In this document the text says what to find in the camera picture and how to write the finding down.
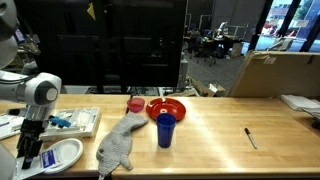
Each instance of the black monitor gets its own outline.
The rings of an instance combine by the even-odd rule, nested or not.
[[[88,0],[15,2],[63,84],[177,86],[186,0],[94,0],[96,20]]]

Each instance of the equipment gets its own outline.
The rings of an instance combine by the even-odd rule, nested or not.
[[[186,0],[92,2],[96,20],[88,1],[16,0],[39,70],[65,85],[177,87]]]
[[[217,37],[215,39],[220,40],[225,34],[228,34],[227,22],[222,22],[218,29]]]
[[[15,28],[14,3],[11,0],[0,0],[0,62],[2,62],[0,68],[9,64],[17,53],[17,45],[12,36]],[[36,77],[28,77],[0,71],[0,99],[27,104],[27,112],[17,145],[18,157],[25,157],[23,169],[28,169],[33,158],[39,154],[42,145],[39,135],[48,125],[47,119],[54,108],[60,87],[61,79],[51,74],[41,73]],[[3,156],[0,154],[1,162],[6,158]],[[1,175],[6,171],[10,172],[11,169],[0,168]],[[9,179],[11,176],[12,174],[9,174],[1,178]]]

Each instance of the office chair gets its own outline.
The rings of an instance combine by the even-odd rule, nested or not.
[[[190,59],[192,59],[192,57],[199,56],[200,48],[201,48],[201,36],[191,38],[188,45],[188,52],[191,53]]]
[[[213,64],[217,63],[217,57],[218,57],[218,49],[219,44],[217,42],[203,42],[201,47],[201,57],[204,57],[204,61],[207,61],[207,58],[209,57],[211,59],[210,67]]]

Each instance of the blue object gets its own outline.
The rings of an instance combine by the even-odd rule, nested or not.
[[[63,119],[60,119],[58,117],[55,117],[55,116],[51,116],[49,118],[49,121],[51,122],[51,125],[58,125],[59,128],[63,128],[63,127],[70,127],[71,126],[71,123],[69,121],[66,121],[66,120],[63,120]]]
[[[157,116],[158,127],[158,145],[162,148],[168,148],[171,145],[176,118],[169,113],[161,113]]]

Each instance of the wall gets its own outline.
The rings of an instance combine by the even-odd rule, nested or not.
[[[212,4],[214,0],[189,0],[187,14],[192,14],[191,24],[199,27],[200,16],[212,14]],[[212,18],[203,18],[202,27],[210,28]]]
[[[229,25],[236,26],[249,23],[244,40],[250,42],[250,31],[256,27],[264,3],[265,0],[215,0],[211,29],[219,28],[224,21],[227,21]]]

